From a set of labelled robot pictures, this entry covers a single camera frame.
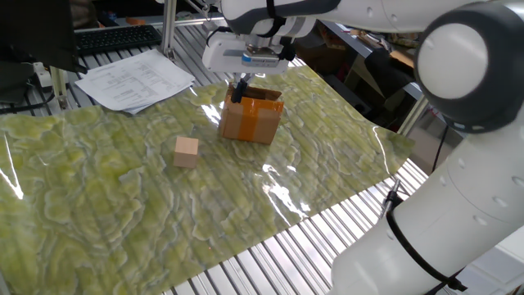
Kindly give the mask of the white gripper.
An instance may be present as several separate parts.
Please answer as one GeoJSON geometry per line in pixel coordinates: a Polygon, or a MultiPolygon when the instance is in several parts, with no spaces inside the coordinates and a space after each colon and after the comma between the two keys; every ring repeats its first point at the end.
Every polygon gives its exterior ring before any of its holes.
{"type": "Polygon", "coordinates": [[[231,101],[240,103],[251,74],[276,75],[283,73],[295,59],[293,38],[213,32],[206,40],[202,62],[213,72],[233,75],[231,101]]]}

